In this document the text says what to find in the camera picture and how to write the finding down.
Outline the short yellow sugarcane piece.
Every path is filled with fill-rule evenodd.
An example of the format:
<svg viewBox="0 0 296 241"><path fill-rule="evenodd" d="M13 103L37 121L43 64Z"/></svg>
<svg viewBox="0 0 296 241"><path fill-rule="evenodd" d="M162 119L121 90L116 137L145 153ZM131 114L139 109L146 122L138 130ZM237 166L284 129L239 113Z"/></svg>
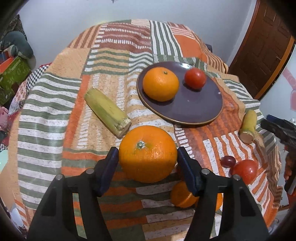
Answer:
<svg viewBox="0 0 296 241"><path fill-rule="evenodd" d="M255 138L257 124L257 114L254 110L247 111L243 118L241 129L239 130L239 137L245 144L251 144Z"/></svg>

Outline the small tangerine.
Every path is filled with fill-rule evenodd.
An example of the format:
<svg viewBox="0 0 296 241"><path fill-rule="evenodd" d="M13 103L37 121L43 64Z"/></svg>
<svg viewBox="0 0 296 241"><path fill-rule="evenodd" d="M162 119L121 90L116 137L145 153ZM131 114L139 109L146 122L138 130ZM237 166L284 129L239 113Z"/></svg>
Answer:
<svg viewBox="0 0 296 241"><path fill-rule="evenodd" d="M223 204L223 195L222 193L218 193L217 194L217 200L216 200L216 211L218 211L220 209L220 207Z"/></svg>
<svg viewBox="0 0 296 241"><path fill-rule="evenodd" d="M175 184L170 193L171 203L179 208L189 208L193 206L198 199L198 197L195 197L189 192L185 181L180 181Z"/></svg>

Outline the small red tomato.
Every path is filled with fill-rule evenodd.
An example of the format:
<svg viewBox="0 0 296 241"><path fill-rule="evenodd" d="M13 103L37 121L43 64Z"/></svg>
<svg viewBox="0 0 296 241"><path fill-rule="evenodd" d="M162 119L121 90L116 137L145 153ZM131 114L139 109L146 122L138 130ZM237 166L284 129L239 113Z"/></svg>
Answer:
<svg viewBox="0 0 296 241"><path fill-rule="evenodd" d="M246 185L251 184L256 178L258 163L254 160L242 160L237 162L230 170L231 175L239 175Z"/></svg>

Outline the red grape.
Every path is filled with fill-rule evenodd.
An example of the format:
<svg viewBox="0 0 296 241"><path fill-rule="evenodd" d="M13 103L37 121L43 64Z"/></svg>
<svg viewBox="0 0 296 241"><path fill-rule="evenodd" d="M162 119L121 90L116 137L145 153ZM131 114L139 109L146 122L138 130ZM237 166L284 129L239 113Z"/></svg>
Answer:
<svg viewBox="0 0 296 241"><path fill-rule="evenodd" d="M224 168L232 168L236 164L233 156L224 156L220 159L221 166Z"/></svg>

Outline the large orange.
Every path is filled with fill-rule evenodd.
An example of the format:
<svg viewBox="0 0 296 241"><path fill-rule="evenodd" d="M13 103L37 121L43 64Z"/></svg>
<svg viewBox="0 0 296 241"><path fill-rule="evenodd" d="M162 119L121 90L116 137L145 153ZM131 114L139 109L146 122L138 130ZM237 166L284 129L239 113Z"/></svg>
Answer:
<svg viewBox="0 0 296 241"><path fill-rule="evenodd" d="M154 67L144 75L142 88L144 93L155 101L170 101L178 92L179 79L165 67Z"/></svg>
<svg viewBox="0 0 296 241"><path fill-rule="evenodd" d="M142 183L156 183L170 175L177 161L173 138L161 128L139 126L119 145L119 164L126 176Z"/></svg>

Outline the long yellow sugarcane piece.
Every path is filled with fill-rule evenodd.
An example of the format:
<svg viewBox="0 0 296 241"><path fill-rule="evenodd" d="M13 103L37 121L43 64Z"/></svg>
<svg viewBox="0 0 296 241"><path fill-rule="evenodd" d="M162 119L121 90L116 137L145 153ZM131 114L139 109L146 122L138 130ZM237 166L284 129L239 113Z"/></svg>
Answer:
<svg viewBox="0 0 296 241"><path fill-rule="evenodd" d="M117 137L122 138L131 126L128 115L96 88L86 92L84 100L101 122Z"/></svg>

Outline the large red tomato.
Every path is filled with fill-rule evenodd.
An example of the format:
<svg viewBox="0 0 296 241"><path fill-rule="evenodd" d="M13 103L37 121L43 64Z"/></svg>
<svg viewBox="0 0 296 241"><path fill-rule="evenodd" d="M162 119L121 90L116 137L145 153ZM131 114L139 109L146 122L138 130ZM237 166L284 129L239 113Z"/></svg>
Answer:
<svg viewBox="0 0 296 241"><path fill-rule="evenodd" d="M207 76L198 68L191 68L185 73L185 84L194 90L200 90L206 84Z"/></svg>

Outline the brown wooden door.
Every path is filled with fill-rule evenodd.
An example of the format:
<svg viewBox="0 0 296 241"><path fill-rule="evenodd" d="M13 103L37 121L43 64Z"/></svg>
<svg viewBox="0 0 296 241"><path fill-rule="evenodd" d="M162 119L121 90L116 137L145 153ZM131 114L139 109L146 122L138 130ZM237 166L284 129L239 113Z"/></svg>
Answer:
<svg viewBox="0 0 296 241"><path fill-rule="evenodd" d="M257 1L229 72L255 99L272 87L290 57L295 39L268 1Z"/></svg>

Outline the purple ceramic plate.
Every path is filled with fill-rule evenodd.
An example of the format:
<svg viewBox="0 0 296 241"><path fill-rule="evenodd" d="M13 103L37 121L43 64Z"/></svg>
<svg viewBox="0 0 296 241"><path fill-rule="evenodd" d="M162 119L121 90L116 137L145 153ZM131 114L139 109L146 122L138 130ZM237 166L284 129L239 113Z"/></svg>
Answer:
<svg viewBox="0 0 296 241"><path fill-rule="evenodd" d="M180 87L170 101L158 102L144 93L144 76L155 67L165 67L178 77ZM222 93L210 77L207 77L205 86L200 91L189 89L184 76L190 68L192 66L189 64L172 61L155 63L145 68L137 78L137 93L143 105L164 120L181 125L205 125L215 120L223 109Z"/></svg>

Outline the checkered cloth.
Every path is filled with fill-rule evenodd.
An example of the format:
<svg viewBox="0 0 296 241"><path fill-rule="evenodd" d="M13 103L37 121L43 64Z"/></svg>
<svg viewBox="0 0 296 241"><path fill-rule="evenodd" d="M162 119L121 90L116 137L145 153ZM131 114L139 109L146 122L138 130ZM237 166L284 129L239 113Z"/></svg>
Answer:
<svg viewBox="0 0 296 241"><path fill-rule="evenodd" d="M48 69L50 64L41 65L39 68L34 70L26 80L26 91L27 93L35 86L36 82L41 78L44 72Z"/></svg>

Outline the striped patchwork blanket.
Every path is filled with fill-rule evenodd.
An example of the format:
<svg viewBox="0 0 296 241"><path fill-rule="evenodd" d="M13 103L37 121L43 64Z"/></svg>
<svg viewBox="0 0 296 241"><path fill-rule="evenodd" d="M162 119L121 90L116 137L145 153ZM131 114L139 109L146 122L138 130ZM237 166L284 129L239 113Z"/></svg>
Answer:
<svg viewBox="0 0 296 241"><path fill-rule="evenodd" d="M259 106L184 25L85 30L12 127L27 240L268 240L281 163Z"/></svg>

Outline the green storage box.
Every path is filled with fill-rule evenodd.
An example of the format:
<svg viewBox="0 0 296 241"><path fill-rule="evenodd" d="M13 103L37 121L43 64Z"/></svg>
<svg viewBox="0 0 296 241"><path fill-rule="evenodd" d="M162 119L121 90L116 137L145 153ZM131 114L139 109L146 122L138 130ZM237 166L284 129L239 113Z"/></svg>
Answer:
<svg viewBox="0 0 296 241"><path fill-rule="evenodd" d="M31 73L27 60L17 56L1 64L1 105L8 102Z"/></svg>

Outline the grey plush toy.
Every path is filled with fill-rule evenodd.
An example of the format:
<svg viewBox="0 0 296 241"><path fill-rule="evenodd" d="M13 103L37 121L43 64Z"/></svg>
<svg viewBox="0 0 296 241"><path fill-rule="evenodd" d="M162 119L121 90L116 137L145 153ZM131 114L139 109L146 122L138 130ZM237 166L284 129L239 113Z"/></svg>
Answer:
<svg viewBox="0 0 296 241"><path fill-rule="evenodd" d="M1 40L1 51L7 52L9 57L20 56L24 59L31 59L34 55L26 37L19 31L12 31L4 36Z"/></svg>

